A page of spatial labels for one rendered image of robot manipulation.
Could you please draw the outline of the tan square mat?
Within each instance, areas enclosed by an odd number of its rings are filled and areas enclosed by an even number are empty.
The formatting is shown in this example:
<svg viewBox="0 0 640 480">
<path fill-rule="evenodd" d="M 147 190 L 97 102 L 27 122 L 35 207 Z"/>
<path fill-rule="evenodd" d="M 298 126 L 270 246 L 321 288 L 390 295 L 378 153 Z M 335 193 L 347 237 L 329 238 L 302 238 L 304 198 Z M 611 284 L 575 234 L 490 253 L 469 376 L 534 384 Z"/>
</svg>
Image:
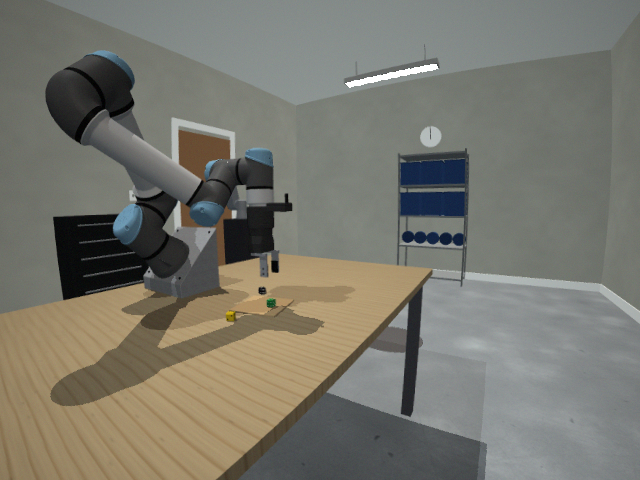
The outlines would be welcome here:
<svg viewBox="0 0 640 480">
<path fill-rule="evenodd" d="M 276 299 L 276 306 L 273 308 L 267 307 L 266 300 L 273 298 Z M 229 311 L 235 311 L 237 313 L 258 315 L 258 316 L 266 316 L 266 317 L 275 317 L 281 311 L 283 311 L 287 306 L 289 306 L 293 299 L 283 299 L 283 298 L 274 298 L 274 297 L 264 297 L 264 296 L 252 296 L 249 299 L 243 301 L 237 306 L 231 308 Z"/>
</svg>

